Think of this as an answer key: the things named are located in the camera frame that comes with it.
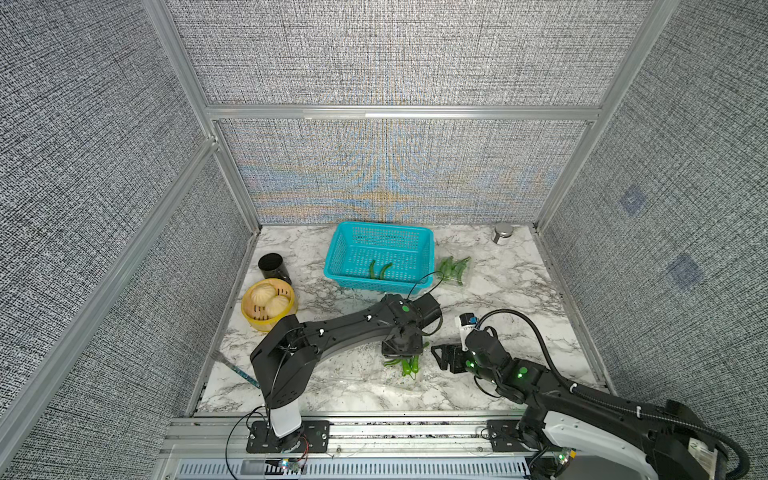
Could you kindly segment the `clear container peppers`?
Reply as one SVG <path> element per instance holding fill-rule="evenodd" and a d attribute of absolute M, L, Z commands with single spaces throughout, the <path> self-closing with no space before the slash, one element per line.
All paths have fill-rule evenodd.
<path fill-rule="evenodd" d="M 474 260 L 471 256 L 438 257 L 433 278 L 450 286 L 465 287 L 469 283 L 473 263 Z"/>

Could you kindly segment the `teal plastic basket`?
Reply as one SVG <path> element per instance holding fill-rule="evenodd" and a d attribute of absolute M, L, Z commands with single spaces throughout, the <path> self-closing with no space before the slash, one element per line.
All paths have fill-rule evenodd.
<path fill-rule="evenodd" d="M 435 246 L 428 228 L 342 222 L 332 236 L 324 275 L 343 288 L 414 296 L 437 277 Z"/>

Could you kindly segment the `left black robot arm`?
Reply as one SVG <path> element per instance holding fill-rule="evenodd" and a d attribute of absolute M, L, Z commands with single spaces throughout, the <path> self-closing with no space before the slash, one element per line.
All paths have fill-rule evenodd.
<path fill-rule="evenodd" d="M 414 300 L 387 294 L 366 309 L 330 320 L 280 319 L 250 354 L 273 434 L 282 440 L 302 429 L 299 399 L 319 363 L 371 343 L 380 344 L 387 360 L 409 360 L 423 353 L 426 328 L 441 321 L 441 307 L 429 293 Z"/>

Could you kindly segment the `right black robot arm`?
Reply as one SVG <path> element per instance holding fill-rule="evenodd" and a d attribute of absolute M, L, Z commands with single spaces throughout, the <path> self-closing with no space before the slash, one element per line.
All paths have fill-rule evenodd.
<path fill-rule="evenodd" d="M 560 474 L 560 467 L 537 464 L 556 449 L 599 456 L 647 479 L 742 479 L 749 473 L 746 450 L 685 404 L 659 406 L 587 387 L 565 378 L 550 354 L 542 364 L 516 358 L 488 325 L 490 317 L 461 315 L 461 342 L 431 351 L 441 369 L 469 373 L 493 386 L 492 397 L 524 406 L 515 432 L 534 452 L 533 476 Z"/>

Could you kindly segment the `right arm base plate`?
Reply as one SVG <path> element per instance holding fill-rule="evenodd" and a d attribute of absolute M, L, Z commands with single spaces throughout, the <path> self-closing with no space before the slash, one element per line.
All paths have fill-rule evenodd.
<path fill-rule="evenodd" d="M 528 453 L 538 451 L 522 442 L 517 420 L 499 419 L 486 422 L 486 436 L 494 453 Z"/>

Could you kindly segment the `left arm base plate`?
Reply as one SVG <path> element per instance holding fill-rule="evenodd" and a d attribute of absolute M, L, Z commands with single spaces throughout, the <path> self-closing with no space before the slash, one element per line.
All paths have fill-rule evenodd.
<path fill-rule="evenodd" d="M 330 437 L 329 430 L 329 421 L 305 420 L 296 432 L 284 438 L 278 438 L 266 421 L 254 421 L 249 427 L 246 452 L 249 454 L 326 453 Z"/>

